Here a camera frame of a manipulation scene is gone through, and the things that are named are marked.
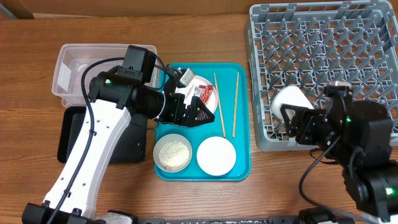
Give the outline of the white cup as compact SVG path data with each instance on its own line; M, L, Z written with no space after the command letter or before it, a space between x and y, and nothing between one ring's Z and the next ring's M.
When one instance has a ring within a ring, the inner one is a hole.
M300 88L293 85L289 85L281 89L271 103L271 111L273 115L280 120L284 119L281 112L282 105L292 105L312 110L314 109L311 102L300 90Z

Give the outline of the red snack wrapper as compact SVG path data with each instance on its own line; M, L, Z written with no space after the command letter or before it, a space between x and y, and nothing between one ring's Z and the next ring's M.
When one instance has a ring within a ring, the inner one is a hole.
M199 85L195 87L194 96L197 96L206 105L213 93L213 85Z

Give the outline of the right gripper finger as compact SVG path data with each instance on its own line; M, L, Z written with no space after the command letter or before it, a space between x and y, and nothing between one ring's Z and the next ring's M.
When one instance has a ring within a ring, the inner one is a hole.
M327 115L346 115L346 99L352 99L353 87L351 85L327 85L323 89L324 95L329 98L326 107Z
M282 106L280 107L282 119L285 124L290 124L295 115L304 111L311 111L311 110L312 109L307 107L288 105L288 104L282 104Z

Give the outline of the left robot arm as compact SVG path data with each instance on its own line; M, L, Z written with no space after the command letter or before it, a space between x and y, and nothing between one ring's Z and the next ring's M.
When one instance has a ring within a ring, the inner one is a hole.
M190 83L193 72L165 65L155 53L135 45L115 61L113 68L81 82L86 113L79 135L44 201L26 205L23 223L137 223L136 216L115 210L95 214L104 173L132 116L186 127L214 121L199 97L186 105L184 95L175 92Z

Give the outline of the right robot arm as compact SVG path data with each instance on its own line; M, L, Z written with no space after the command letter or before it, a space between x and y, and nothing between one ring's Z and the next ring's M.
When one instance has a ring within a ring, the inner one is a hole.
M274 97L271 110L300 145L317 146L343 167L346 191L360 218L369 223L397 221L397 161L391 159L393 121L379 103L353 99L349 83L328 84L324 109L316 109L299 87L289 85Z

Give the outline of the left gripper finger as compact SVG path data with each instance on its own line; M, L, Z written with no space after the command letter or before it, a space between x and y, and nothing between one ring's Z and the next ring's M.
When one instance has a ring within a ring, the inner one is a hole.
M192 97L190 105L187 106L185 117L187 127L200 126L212 123L215 120L215 115L198 96Z
M171 64L167 64L164 72L168 76L168 80L165 82L163 88L164 93L175 93L177 88L183 88L183 85L180 83L183 73L180 70L171 66Z

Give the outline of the white rice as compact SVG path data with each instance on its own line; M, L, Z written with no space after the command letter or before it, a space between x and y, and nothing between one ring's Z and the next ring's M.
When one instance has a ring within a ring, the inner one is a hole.
M182 142L167 142L159 152L159 160L167 171L179 171L189 163L190 150Z

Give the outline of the grey rice bowl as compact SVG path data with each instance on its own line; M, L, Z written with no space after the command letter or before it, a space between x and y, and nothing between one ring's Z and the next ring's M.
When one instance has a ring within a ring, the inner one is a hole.
M165 172L180 172L192 159L192 147L189 141L179 134L168 134L155 144L153 158L156 166Z

